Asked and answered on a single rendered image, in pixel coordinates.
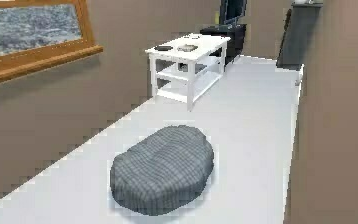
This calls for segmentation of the white shelved table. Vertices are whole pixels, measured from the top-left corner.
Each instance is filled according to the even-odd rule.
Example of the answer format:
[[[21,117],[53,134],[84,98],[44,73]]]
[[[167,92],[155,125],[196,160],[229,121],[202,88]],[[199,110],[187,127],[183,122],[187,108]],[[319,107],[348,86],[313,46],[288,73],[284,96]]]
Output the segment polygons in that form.
[[[230,37],[190,33],[164,43],[170,51],[145,51],[150,60],[151,94],[185,103],[191,111],[194,103],[225,74],[227,42]],[[189,44],[198,48],[178,51]]]

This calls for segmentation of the grey checked floor cushion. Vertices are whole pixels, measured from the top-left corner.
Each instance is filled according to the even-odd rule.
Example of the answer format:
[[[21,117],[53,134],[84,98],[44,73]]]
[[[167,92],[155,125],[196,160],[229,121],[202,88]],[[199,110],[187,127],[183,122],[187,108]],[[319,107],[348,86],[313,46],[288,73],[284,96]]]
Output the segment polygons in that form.
[[[114,157],[111,194],[131,211],[167,214],[199,197],[213,168],[213,147],[200,129],[166,126]]]

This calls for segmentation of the grey round dish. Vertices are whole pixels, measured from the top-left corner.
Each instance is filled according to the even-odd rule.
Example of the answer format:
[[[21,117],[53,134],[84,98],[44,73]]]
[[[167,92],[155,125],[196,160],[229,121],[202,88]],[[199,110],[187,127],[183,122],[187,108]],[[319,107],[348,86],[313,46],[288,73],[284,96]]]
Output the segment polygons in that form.
[[[198,48],[198,46],[196,46],[196,45],[185,44],[185,45],[179,46],[177,48],[177,50],[182,51],[182,52],[191,52],[191,51],[196,50],[197,48]]]

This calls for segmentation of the black television stand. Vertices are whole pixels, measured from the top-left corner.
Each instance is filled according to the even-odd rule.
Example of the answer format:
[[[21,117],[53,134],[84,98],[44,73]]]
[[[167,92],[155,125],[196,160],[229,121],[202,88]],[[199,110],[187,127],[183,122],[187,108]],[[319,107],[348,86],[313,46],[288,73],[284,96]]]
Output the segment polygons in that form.
[[[229,64],[242,53],[245,32],[245,24],[213,25],[200,30],[202,35],[230,37],[227,42],[225,64]]]

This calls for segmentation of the black television set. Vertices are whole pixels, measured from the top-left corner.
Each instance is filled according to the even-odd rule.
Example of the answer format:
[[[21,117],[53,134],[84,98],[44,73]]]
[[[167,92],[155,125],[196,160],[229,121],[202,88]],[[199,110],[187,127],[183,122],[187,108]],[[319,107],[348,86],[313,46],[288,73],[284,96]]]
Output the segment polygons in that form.
[[[247,0],[221,0],[219,23],[233,24],[245,15]]]

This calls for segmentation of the dark grey cabinet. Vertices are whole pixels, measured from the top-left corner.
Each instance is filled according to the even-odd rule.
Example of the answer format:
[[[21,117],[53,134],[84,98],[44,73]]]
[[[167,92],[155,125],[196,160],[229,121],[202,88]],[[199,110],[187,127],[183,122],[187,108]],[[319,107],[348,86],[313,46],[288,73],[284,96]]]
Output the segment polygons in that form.
[[[322,3],[316,2],[291,4],[276,62],[278,68],[301,69],[322,7]]]

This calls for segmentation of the wooden framed window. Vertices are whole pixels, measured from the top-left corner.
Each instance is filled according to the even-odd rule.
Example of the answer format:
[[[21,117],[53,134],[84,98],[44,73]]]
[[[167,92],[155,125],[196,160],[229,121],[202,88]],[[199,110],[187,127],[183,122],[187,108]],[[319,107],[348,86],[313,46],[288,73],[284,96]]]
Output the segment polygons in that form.
[[[0,0],[0,83],[102,51],[86,0]]]

